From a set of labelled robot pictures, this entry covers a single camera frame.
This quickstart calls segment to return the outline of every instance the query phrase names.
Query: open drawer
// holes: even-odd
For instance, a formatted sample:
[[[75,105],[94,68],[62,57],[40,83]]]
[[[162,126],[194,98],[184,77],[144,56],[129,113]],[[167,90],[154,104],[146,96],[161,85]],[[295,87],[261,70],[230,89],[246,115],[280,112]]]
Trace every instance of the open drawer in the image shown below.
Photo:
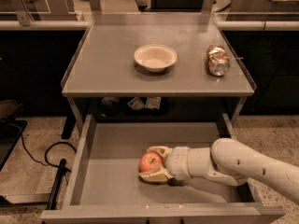
[[[232,133],[220,122],[97,123],[88,115],[62,210],[44,211],[46,223],[271,223],[284,215],[264,207],[254,187],[229,187],[202,178],[169,185],[138,179],[150,146],[209,147]]]

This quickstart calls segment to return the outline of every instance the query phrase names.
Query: apple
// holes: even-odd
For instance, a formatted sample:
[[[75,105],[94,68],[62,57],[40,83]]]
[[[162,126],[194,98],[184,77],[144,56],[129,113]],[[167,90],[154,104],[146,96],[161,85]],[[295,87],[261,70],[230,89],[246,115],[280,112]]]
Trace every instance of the apple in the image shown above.
[[[163,163],[162,157],[156,152],[147,152],[144,154],[139,163],[139,171],[140,172],[148,172],[152,170],[154,167]]]

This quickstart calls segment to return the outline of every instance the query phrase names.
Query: white robotic arm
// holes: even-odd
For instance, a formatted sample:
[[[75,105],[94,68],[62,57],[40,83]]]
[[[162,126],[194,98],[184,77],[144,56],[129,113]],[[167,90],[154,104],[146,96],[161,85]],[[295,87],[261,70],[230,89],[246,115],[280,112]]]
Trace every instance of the white robotic arm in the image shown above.
[[[251,177],[299,203],[299,167],[269,158],[233,139],[218,139],[211,147],[150,147],[148,151],[163,153],[164,167],[159,170],[159,180],[155,179],[157,170],[141,173],[146,181],[203,177],[239,186]]]

